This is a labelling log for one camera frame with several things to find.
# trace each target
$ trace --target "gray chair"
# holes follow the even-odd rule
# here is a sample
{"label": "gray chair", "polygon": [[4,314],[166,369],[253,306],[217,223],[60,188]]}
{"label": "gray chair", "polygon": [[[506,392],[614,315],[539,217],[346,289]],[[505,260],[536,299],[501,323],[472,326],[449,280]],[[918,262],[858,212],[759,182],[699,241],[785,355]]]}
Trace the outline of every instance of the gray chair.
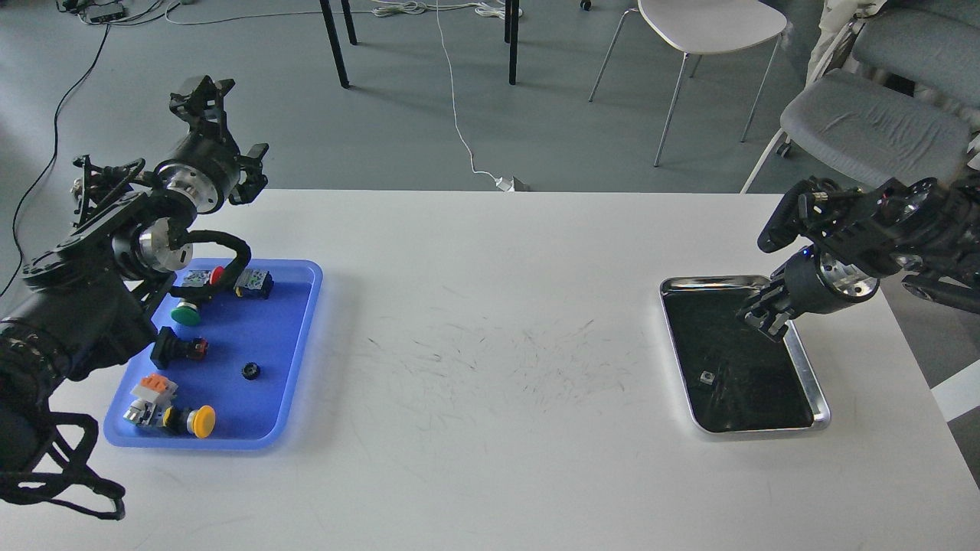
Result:
{"label": "gray chair", "polygon": [[[980,2],[896,4],[863,23],[854,58],[980,107]],[[967,161],[966,121],[842,70],[808,85],[779,120],[781,131],[817,160],[869,187],[891,177],[950,182]],[[762,153],[743,193],[778,137]]]}

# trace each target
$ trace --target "black wire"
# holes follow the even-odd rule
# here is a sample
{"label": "black wire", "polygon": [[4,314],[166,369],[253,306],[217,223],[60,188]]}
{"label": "black wire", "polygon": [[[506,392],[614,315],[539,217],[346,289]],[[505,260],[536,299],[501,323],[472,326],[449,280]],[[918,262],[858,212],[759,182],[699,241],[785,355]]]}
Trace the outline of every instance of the black wire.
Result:
{"label": "black wire", "polygon": [[[164,0],[161,0],[160,6],[163,6],[163,5],[164,5]],[[154,18],[150,18],[150,19],[148,19],[146,21],[140,21],[140,22],[136,22],[136,23],[115,23],[113,25],[115,25],[115,26],[138,26],[138,25],[146,25],[148,23],[154,22],[154,21],[156,21],[156,20],[158,20],[158,19],[166,16],[167,14],[173,13],[173,10],[176,10],[180,6],[181,6],[181,4],[172,4],[169,7],[167,7],[164,10],[164,12],[162,14],[160,14],[159,16],[154,17]]]}
{"label": "black wire", "polygon": [[102,48],[104,48],[106,45],[106,38],[109,37],[110,28],[112,28],[111,25],[106,25],[106,32],[105,34],[102,35],[102,42],[99,43],[99,50],[95,52],[95,59],[92,60],[92,65],[88,66],[88,70],[85,71],[85,74],[82,75],[81,78],[79,78],[75,82],[75,84],[72,84],[72,87],[69,88],[67,92],[65,92],[65,95],[63,95],[62,99],[58,102],[58,107],[55,108],[55,117],[54,117],[55,150],[51,154],[51,160],[48,161],[47,166],[44,167],[44,170],[41,171],[41,174],[37,175],[37,178],[34,180],[34,183],[32,183],[30,187],[27,189],[27,191],[24,192],[24,195],[21,196],[21,200],[17,202],[17,208],[14,209],[14,218],[11,221],[10,229],[11,232],[14,234],[14,245],[17,247],[17,252],[20,255],[20,258],[17,261],[17,267],[14,268],[14,272],[10,274],[10,279],[7,281],[7,284],[4,285],[3,290],[0,291],[0,296],[3,296],[4,293],[7,292],[7,289],[10,288],[11,284],[14,283],[14,279],[17,278],[17,272],[19,272],[21,270],[21,266],[24,265],[24,249],[21,246],[20,239],[17,237],[17,216],[21,213],[21,207],[24,205],[24,201],[27,199],[27,196],[30,195],[30,192],[33,191],[35,187],[37,187],[37,184],[41,181],[42,178],[44,178],[44,175],[48,174],[48,171],[51,170],[51,167],[54,166],[55,160],[58,159],[58,118],[61,116],[61,110],[65,106],[65,101],[68,100],[70,95],[72,95],[72,92],[74,92],[76,88],[78,88],[83,82],[85,82],[88,76],[92,74],[92,70],[95,69],[95,64],[99,62],[99,57],[102,56]]}
{"label": "black wire", "polygon": [[[116,0],[114,2],[108,2],[106,4],[95,4],[95,5],[96,6],[107,6],[109,4],[116,4],[116,3],[121,2],[121,1],[122,0]],[[150,7],[147,8],[146,10],[143,10],[142,12],[140,12],[140,13],[134,15],[134,16],[126,16],[124,18],[119,19],[118,21],[112,21],[112,22],[106,22],[106,23],[93,23],[93,22],[91,22],[91,21],[89,21],[88,19],[85,18],[85,12],[84,11],[82,11],[82,13],[81,13],[81,20],[86,25],[92,25],[92,26],[98,26],[98,25],[115,25],[115,26],[137,26],[137,25],[143,25],[143,24],[147,24],[147,23],[156,21],[157,19],[163,17],[166,13],[172,12],[177,6],[180,5],[180,4],[174,4],[174,5],[170,6],[169,8],[167,8],[166,9],[166,12],[164,14],[160,14],[159,16],[157,16],[155,18],[152,18],[152,19],[149,19],[149,20],[146,20],[146,21],[140,21],[140,19],[143,18],[144,16],[146,16],[146,15],[148,15],[150,13],[153,13],[153,12],[159,10],[161,7],[163,7],[163,5],[164,5],[165,2],[166,2],[166,0],[156,0],[155,2],[153,2],[152,4],[150,4]]]}

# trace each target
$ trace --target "small black part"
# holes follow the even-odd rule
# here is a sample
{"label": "small black part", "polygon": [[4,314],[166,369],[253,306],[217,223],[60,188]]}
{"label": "small black part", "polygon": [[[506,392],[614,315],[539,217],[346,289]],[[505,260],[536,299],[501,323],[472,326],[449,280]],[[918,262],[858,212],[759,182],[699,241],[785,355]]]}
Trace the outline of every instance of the small black part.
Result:
{"label": "small black part", "polygon": [[248,380],[255,380],[259,378],[259,374],[261,372],[262,368],[260,368],[259,364],[256,364],[255,362],[249,362],[245,364],[244,368],[242,368],[242,376]]}
{"label": "small black part", "polygon": [[207,354],[208,341],[204,338],[181,340],[172,328],[163,326],[157,333],[153,350],[150,351],[150,361],[158,370],[165,370],[170,366],[171,360],[186,358],[201,361]]}

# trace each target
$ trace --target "table leg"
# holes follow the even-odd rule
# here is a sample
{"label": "table leg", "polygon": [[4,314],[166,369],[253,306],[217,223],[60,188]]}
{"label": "table leg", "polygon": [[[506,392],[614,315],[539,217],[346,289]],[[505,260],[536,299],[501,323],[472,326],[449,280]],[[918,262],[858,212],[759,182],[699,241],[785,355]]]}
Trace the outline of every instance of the table leg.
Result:
{"label": "table leg", "polygon": [[511,43],[511,0],[504,3],[504,41]]}
{"label": "table leg", "polygon": [[351,17],[351,1],[340,0],[340,7],[344,9],[344,23],[347,24],[347,39],[351,45],[358,45],[358,36],[354,32],[354,18]]}
{"label": "table leg", "polygon": [[333,24],[333,12],[330,11],[330,0],[319,0],[319,7],[323,11],[323,22],[326,24],[326,34],[330,39],[333,63],[337,66],[340,85],[344,88],[350,88],[351,82],[347,79],[347,68],[344,67],[344,55],[340,52],[340,40],[337,38],[337,26]]}
{"label": "table leg", "polygon": [[520,0],[511,3],[511,77],[510,83],[517,84],[517,22],[520,21]]}

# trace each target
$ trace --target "black cable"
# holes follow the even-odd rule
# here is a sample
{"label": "black cable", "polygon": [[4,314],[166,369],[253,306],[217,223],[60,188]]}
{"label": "black cable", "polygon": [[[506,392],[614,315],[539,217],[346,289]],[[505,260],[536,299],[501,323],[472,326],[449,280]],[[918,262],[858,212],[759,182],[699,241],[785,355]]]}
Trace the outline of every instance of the black cable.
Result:
{"label": "black cable", "polygon": [[102,42],[99,43],[99,50],[95,52],[95,59],[92,60],[92,65],[88,66],[88,70],[85,71],[85,74],[82,75],[81,78],[79,78],[74,84],[72,84],[72,87],[69,88],[67,92],[65,92],[65,95],[63,95],[62,99],[58,102],[58,107],[55,108],[55,117],[54,117],[55,150],[51,154],[51,160],[48,161],[47,166],[44,167],[44,170],[41,171],[41,174],[37,175],[37,178],[34,180],[34,183],[32,183],[30,187],[27,189],[27,191],[24,192],[24,195],[21,196],[21,200],[17,202],[17,208],[14,209],[14,218],[11,220],[10,227],[11,227],[11,232],[14,234],[14,245],[17,247],[17,252],[20,258],[18,259],[17,267],[14,268],[14,272],[10,275],[10,279],[7,281],[7,284],[4,285],[3,290],[0,291],[0,296],[3,296],[4,293],[6,293],[7,290],[10,288],[10,286],[14,283],[14,279],[17,278],[17,273],[21,270],[21,266],[24,265],[24,249],[21,246],[21,241],[17,237],[17,216],[21,213],[21,207],[24,205],[24,201],[27,199],[27,196],[30,195],[30,192],[33,191],[35,187],[37,187],[37,184],[41,181],[42,178],[44,178],[44,175],[48,174],[48,171],[51,170],[51,167],[54,166],[55,161],[58,159],[58,118],[61,116],[61,110],[65,106],[65,101],[68,100],[70,95],[72,95],[72,92],[74,92],[76,88],[78,88],[83,82],[85,82],[88,76],[91,75],[92,71],[95,69],[95,64],[99,62],[99,57],[102,56],[102,49],[106,45],[106,38],[109,37],[110,28],[112,28],[111,25],[106,25],[106,32],[105,34],[102,35]]}
{"label": "black cable", "polygon": [[[160,6],[163,6],[163,4],[164,4],[164,2],[163,2],[163,0],[161,0]],[[176,10],[180,6],[181,6],[181,4],[178,4],[178,3],[171,4],[170,6],[168,6],[164,10],[164,12],[162,14],[160,14],[160,15],[158,15],[156,17],[150,18],[148,20],[145,20],[145,21],[140,21],[140,22],[136,22],[136,23],[113,23],[113,25],[115,25],[115,26],[138,26],[138,25],[146,25],[146,24],[151,23],[151,22],[154,22],[154,21],[156,21],[156,20],[158,20],[160,18],[166,17],[167,14],[173,13],[173,10]]]}

